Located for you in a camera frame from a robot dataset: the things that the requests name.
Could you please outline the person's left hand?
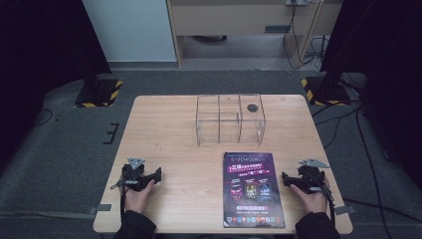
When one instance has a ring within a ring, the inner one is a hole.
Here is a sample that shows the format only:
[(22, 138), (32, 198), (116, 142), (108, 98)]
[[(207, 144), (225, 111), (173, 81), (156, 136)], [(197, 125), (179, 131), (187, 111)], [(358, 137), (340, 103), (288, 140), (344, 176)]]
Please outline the person's left hand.
[(152, 190), (154, 184), (150, 181), (146, 187), (141, 191), (135, 191), (127, 188), (125, 192), (124, 208), (125, 210), (133, 211), (141, 214), (147, 203), (148, 195)]

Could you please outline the grey tape strip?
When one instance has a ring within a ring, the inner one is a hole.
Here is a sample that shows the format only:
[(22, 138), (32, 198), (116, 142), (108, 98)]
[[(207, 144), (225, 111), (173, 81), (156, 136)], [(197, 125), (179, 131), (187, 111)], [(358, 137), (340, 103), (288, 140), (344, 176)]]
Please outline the grey tape strip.
[(350, 206), (343, 205), (343, 206), (339, 206), (339, 207), (334, 208), (334, 213), (336, 215), (353, 214), (353, 213), (356, 213), (356, 212), (357, 212), (357, 210), (352, 205), (350, 205)]
[(88, 213), (90, 215), (96, 215), (99, 211), (110, 211), (110, 210), (111, 210), (110, 204), (99, 204), (97, 206), (91, 207)]

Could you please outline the clear acrylic file rack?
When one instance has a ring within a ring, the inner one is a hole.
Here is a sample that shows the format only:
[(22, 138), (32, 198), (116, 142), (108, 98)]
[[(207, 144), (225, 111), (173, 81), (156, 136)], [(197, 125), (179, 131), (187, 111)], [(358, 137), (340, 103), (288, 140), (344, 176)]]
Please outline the clear acrylic file rack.
[[(259, 110), (251, 113), (247, 105)], [(199, 95), (196, 104), (196, 137), (204, 143), (261, 144), (266, 129), (266, 115), (259, 94)]]

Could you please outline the dark curtain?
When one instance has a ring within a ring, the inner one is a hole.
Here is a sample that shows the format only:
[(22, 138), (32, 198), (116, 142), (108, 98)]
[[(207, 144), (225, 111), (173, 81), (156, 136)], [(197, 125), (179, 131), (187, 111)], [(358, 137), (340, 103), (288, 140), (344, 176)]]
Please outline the dark curtain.
[(47, 92), (109, 71), (83, 0), (0, 0), (0, 172)]
[(366, 76), (388, 156), (422, 187), (422, 0), (343, 0), (321, 69)]

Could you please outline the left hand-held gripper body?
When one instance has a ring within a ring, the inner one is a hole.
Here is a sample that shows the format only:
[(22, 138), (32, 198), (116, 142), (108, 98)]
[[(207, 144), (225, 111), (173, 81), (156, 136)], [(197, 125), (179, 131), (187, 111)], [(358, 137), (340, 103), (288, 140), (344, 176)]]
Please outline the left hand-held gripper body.
[(127, 186), (134, 191), (143, 190), (149, 183), (149, 178), (143, 174), (145, 160), (130, 157), (127, 161), (128, 164), (121, 169), (121, 176), (116, 186)]

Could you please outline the person's right hand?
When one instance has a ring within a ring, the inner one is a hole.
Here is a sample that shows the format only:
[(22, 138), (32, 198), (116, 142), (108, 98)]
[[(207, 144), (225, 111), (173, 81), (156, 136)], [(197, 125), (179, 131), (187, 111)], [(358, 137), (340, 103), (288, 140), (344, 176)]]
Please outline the person's right hand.
[(322, 192), (306, 194), (297, 186), (291, 184), (290, 189), (302, 202), (306, 213), (326, 213), (328, 202)]

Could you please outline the white panel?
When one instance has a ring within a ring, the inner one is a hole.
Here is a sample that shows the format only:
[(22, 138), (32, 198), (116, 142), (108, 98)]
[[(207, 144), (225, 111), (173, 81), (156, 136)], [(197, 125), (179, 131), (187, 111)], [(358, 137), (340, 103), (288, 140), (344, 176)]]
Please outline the white panel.
[(83, 0), (109, 62), (175, 62), (166, 0)]

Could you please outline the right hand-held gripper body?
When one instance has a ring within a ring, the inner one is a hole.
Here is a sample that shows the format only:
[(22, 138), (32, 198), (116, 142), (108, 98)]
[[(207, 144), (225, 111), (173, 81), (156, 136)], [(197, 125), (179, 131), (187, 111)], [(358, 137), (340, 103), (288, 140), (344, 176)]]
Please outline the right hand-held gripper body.
[(314, 158), (300, 160), (299, 164), (301, 165), (298, 168), (300, 178), (295, 178), (293, 185), (306, 194), (325, 191), (325, 174), (322, 169), (329, 168), (329, 165)]

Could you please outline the purple magazine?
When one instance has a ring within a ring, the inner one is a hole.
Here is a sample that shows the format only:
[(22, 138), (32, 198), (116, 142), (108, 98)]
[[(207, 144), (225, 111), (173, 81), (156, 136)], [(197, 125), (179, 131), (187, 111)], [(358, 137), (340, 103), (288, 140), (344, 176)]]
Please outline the purple magazine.
[(286, 227), (270, 152), (224, 154), (223, 219), (229, 228)]

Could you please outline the black yellow striped stand base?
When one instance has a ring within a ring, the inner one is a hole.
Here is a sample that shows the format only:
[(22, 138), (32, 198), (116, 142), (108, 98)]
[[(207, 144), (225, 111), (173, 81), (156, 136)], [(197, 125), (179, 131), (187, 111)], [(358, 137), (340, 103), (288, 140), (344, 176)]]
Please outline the black yellow striped stand base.
[(306, 77), (301, 79), (306, 96), (312, 106), (348, 105), (350, 97), (344, 88), (324, 77)]
[(117, 79), (100, 80), (100, 88), (90, 91), (88, 87), (83, 86), (75, 99), (76, 108), (96, 108), (110, 107), (122, 86), (122, 81)]

